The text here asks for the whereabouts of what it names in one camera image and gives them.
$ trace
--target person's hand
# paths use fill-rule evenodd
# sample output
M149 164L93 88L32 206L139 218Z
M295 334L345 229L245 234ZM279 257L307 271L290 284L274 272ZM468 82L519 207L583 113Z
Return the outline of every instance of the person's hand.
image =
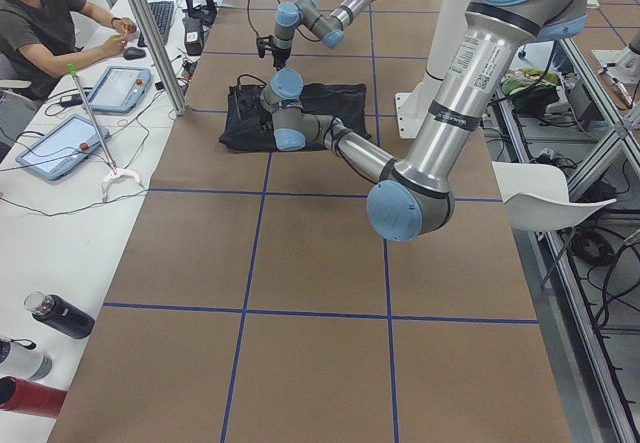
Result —
M138 31L138 26L129 18L121 18L113 22L113 28L121 35L130 35Z
M127 46L127 37L125 35L111 35L107 38L100 48L102 48L102 52L105 57L109 56L118 56L122 53Z

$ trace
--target person's arm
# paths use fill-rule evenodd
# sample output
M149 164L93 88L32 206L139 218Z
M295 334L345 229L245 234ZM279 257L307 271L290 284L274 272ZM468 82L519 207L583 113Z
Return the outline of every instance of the person's arm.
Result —
M126 45L126 36L116 34L111 35L100 46L66 55L55 56L41 43L21 46L18 51L49 76L60 78L69 73L67 64L73 63L77 69L86 68L105 58L119 55Z
M113 28L118 33L126 35L127 33L135 33L137 31L136 24L129 18L117 18L114 17L107 10L98 6L90 1L87 1L80 11L84 16L87 16L102 26L107 28Z

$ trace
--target keyboard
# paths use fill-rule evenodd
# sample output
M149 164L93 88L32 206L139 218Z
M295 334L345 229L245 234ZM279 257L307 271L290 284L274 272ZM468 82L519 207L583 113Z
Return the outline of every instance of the keyboard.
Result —
M169 39L171 22L173 21L173 10L175 8L173 1L152 1L151 3L149 3L149 8L151 9L151 13L156 20L156 25L158 26L158 30L160 31L160 36L162 36L162 42L166 45L167 40ZM147 46L147 43L144 41L144 35L142 33L140 33L140 37L138 38L138 46Z

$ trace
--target black t-shirt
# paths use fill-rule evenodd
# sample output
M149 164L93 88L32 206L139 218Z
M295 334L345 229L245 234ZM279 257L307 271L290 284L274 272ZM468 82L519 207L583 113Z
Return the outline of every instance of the black t-shirt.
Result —
M77 51L71 12L80 12L86 0L40 1L42 9L37 10L19 0L0 0L0 52L21 79L32 82L29 96L46 99L58 80L32 64L18 49L42 43L56 56Z

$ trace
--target black thermos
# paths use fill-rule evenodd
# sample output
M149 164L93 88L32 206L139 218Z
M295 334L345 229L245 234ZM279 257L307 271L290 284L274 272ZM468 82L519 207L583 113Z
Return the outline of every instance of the black thermos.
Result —
M34 320L55 328L71 338L80 339L89 336L95 323L91 316L58 295L33 292L24 300L24 307L32 313Z

